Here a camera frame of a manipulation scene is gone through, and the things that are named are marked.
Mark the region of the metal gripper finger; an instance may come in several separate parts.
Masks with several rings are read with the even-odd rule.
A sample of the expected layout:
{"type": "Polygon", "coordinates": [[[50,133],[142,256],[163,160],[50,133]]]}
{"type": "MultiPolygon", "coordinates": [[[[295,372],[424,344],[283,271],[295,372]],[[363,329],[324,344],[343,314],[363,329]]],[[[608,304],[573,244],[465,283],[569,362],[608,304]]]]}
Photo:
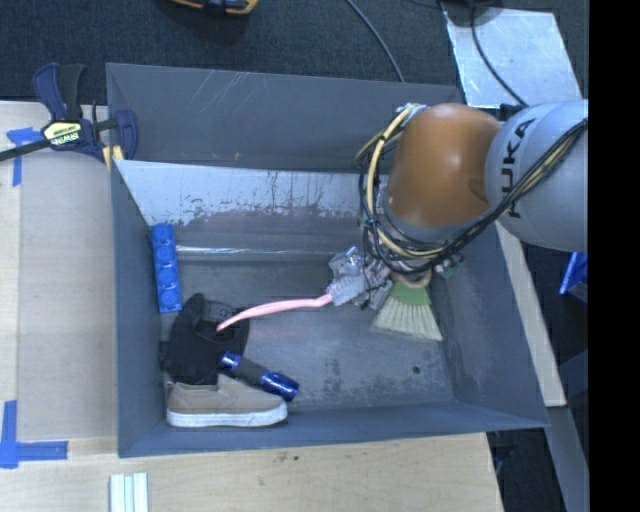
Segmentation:
{"type": "Polygon", "coordinates": [[[358,251],[335,254],[329,261],[334,278],[355,277],[361,270],[361,255],[358,251]]]}
{"type": "Polygon", "coordinates": [[[363,289],[364,285],[360,279],[340,279],[328,286],[327,293],[331,302],[340,306],[359,296],[363,289]]]}

